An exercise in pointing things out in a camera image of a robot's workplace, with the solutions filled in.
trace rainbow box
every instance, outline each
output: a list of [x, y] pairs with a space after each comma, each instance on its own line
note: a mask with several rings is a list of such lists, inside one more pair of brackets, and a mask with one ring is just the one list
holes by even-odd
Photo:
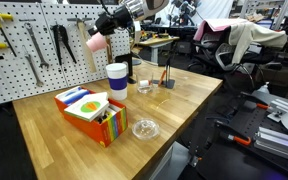
[[107, 147], [109, 144], [111, 144], [128, 127], [126, 106], [113, 99], [108, 99], [110, 103], [109, 108], [114, 110], [116, 114], [106, 118], [102, 123], [95, 120], [88, 122], [78, 117], [66, 114], [64, 109], [68, 106], [56, 97], [54, 97], [54, 100], [64, 119], [73, 124], [79, 130], [86, 133], [93, 140], [100, 143], [103, 147]]

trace pegboard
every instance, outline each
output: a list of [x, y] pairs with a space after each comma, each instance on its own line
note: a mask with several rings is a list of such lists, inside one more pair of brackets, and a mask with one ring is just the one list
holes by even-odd
[[[107, 6], [110, 12], [113, 12], [117, 6]], [[80, 42], [80, 31], [77, 28], [76, 22], [68, 21], [72, 18], [90, 18], [85, 21], [85, 28], [90, 29], [95, 24], [98, 14], [103, 12], [100, 5], [63, 5], [63, 4], [42, 4], [45, 19], [48, 23], [48, 28], [58, 24], [66, 28], [69, 45], [73, 51], [77, 64], [73, 63], [64, 44], [60, 42], [62, 68], [68, 86], [75, 86], [87, 82], [104, 79], [107, 77], [105, 66], [107, 65], [107, 52], [106, 49], [98, 50], [93, 53], [93, 60], [97, 71], [91, 72], [89, 64], [84, 60], [83, 49]], [[128, 54], [130, 52], [129, 37], [127, 30], [115, 30], [115, 34], [110, 35], [112, 46], [112, 57]]]
[[[109, 6], [109, 10], [113, 10], [116, 7]], [[86, 62], [83, 60], [82, 48], [78, 37], [79, 31], [74, 22], [66, 20], [67, 18], [75, 17], [75, 15], [79, 18], [83, 18], [86, 15], [92, 18], [91, 21], [86, 21], [86, 23], [94, 23], [98, 18], [98, 13], [101, 11], [103, 11], [101, 6], [93, 5], [0, 2], [0, 13], [13, 16], [12, 21], [5, 20], [2, 22], [2, 27], [17, 54], [17, 57], [15, 57], [9, 48], [0, 49], [0, 103], [106, 78], [106, 50], [99, 50], [93, 54], [97, 72], [91, 73], [86, 68]], [[29, 21], [29, 23], [33, 26], [34, 34], [45, 61], [49, 63], [48, 69], [38, 67], [40, 58], [24, 26], [25, 21], [20, 21], [26, 19], [36, 20]], [[53, 34], [50, 31], [50, 27], [56, 24], [55, 22], [66, 27], [69, 35], [69, 44], [78, 61], [77, 64], [73, 63], [67, 50], [63, 48], [63, 43], [60, 43], [61, 52], [64, 55], [62, 55], [63, 65], [62, 67], [59, 66]], [[116, 34], [111, 35], [110, 38], [113, 58], [130, 52], [126, 30], [116, 30]], [[0, 42], [6, 43], [1, 32]], [[42, 87], [36, 86], [33, 72], [24, 57], [23, 46], [26, 47], [34, 61], [38, 76], [44, 83]]]

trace petri dish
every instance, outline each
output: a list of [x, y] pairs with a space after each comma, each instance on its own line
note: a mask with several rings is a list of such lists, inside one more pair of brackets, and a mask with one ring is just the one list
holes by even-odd
[[159, 125], [152, 119], [140, 119], [132, 128], [133, 134], [141, 140], [149, 140], [160, 133]]

